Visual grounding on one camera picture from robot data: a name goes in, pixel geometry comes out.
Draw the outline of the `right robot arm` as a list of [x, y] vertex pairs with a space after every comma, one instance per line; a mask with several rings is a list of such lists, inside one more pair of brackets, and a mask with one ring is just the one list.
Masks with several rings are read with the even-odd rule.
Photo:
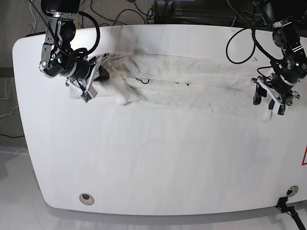
[[[104, 82], [109, 73], [99, 63], [98, 58], [88, 59], [98, 47], [100, 28], [97, 21], [89, 14], [79, 10], [79, 0], [43, 0], [41, 9], [48, 16], [46, 37], [42, 47], [40, 67], [43, 73], [53, 78], [61, 75], [81, 92], [85, 92], [93, 81]], [[95, 27], [96, 39], [91, 49], [72, 49], [71, 41], [76, 34], [73, 15], [88, 18]]]

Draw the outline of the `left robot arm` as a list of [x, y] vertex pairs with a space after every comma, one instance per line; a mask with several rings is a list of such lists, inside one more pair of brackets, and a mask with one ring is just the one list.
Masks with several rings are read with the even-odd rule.
[[259, 48], [270, 59], [273, 73], [269, 77], [260, 74], [252, 79], [256, 84], [253, 103], [259, 105], [262, 98], [269, 95], [272, 98], [269, 109], [285, 115], [293, 99], [300, 97], [292, 88], [307, 75], [307, 56], [293, 24], [295, 16], [303, 15], [306, 6], [300, 0], [256, 0], [253, 3], [265, 24], [272, 26], [273, 41], [283, 54], [282, 59], [276, 59]]

